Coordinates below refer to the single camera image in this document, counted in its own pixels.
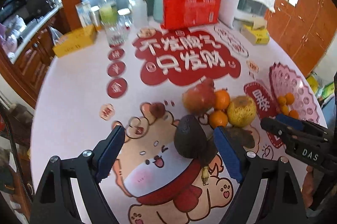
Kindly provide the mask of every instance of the yellow box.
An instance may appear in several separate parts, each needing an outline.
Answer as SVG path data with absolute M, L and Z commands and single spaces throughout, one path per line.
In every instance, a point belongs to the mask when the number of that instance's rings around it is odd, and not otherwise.
M 252 44 L 267 44 L 270 39 L 266 28 L 253 30 L 252 27 L 243 25 L 240 33 Z
M 94 25 L 91 24 L 63 35 L 53 47 L 53 50 L 56 56 L 63 57 L 71 52 L 94 44 L 96 36 L 97 31 Z

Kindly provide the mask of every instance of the barcode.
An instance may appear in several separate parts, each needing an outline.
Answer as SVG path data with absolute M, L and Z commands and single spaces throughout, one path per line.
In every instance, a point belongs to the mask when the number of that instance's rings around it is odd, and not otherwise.
M 213 22 L 214 12 L 210 13 L 209 22 Z

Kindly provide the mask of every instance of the metal screw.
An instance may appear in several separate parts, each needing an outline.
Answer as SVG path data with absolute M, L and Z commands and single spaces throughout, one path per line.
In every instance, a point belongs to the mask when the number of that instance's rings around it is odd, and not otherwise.
M 283 163 L 288 163 L 289 160 L 286 157 L 281 157 L 281 162 Z
M 90 157 L 92 155 L 92 151 L 91 150 L 85 150 L 82 155 L 87 158 Z
M 54 162 L 56 162 L 58 159 L 59 159 L 58 156 L 52 156 L 52 157 L 50 158 L 50 162 L 54 163 Z
M 247 157 L 249 157 L 249 158 L 255 158 L 256 154 L 253 151 L 248 151 L 247 152 Z

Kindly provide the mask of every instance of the orange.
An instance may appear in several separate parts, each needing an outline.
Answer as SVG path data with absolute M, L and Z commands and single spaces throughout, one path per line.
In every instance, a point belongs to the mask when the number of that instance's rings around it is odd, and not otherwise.
M 225 89 L 216 91 L 215 97 L 214 109 L 225 110 L 230 104 L 230 95 Z
M 226 127 L 228 124 L 228 117 L 221 110 L 215 110 L 213 113 L 210 114 L 208 122 L 213 129 L 218 126 Z
M 292 93 L 287 93 L 284 97 L 287 100 L 287 105 L 292 105 L 295 101 L 295 97 Z
M 283 106 L 287 103 L 287 99 L 284 96 L 279 96 L 277 98 L 277 102 L 280 106 Z
M 289 109 L 288 109 L 288 106 L 283 105 L 283 106 L 280 107 L 280 109 L 281 109 L 281 112 L 282 112 L 283 115 L 286 115 L 286 116 L 289 115 Z
M 293 117 L 294 119 L 297 119 L 299 118 L 299 115 L 298 115 L 298 112 L 296 110 L 291 110 L 289 112 L 289 116 Z

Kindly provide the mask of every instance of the blue gripper pad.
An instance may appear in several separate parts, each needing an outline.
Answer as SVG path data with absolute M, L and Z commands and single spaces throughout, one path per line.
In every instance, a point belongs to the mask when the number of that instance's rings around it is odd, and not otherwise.
M 113 137 L 97 162 L 98 171 L 95 176 L 97 183 L 108 177 L 125 141 L 125 129 L 122 126 L 115 127 L 113 131 L 115 131 Z
M 276 115 L 276 120 L 294 128 L 297 131 L 303 131 L 304 129 L 304 125 L 300 120 L 296 120 L 290 116 L 278 114 Z
M 240 160 L 236 156 L 234 150 L 230 146 L 225 134 L 217 127 L 213 133 L 215 146 L 218 148 L 220 156 L 231 178 L 235 179 L 238 183 L 243 180 L 241 174 Z

